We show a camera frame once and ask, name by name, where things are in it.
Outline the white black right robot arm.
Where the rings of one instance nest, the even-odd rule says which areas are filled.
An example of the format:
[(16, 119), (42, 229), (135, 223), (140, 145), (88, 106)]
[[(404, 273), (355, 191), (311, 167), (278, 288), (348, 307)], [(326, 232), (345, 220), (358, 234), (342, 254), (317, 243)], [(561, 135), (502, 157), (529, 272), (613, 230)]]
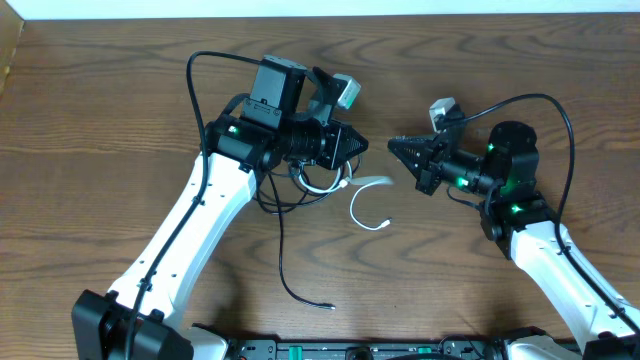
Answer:
[(461, 126), (427, 136), (398, 136), (388, 148), (431, 195), (442, 183), (482, 197), (481, 227), (506, 259), (543, 291), (573, 335), (572, 352), (538, 329), (489, 345), (489, 359), (636, 359), (639, 311), (597, 271), (536, 190), (539, 161), (532, 127), (496, 125), (483, 155), (459, 147)]

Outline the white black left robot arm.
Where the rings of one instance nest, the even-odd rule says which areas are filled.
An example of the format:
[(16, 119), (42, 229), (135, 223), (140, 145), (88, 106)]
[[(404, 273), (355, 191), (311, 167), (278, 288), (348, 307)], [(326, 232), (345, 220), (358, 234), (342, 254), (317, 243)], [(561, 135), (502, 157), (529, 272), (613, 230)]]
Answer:
[(150, 243), (105, 294), (83, 292), (71, 312), (82, 359), (222, 359), (228, 342), (182, 320), (205, 264), (263, 179), (281, 162), (340, 171), (367, 140), (334, 118), (359, 83), (281, 57), (257, 61), (252, 89), (199, 122), (189, 180)]

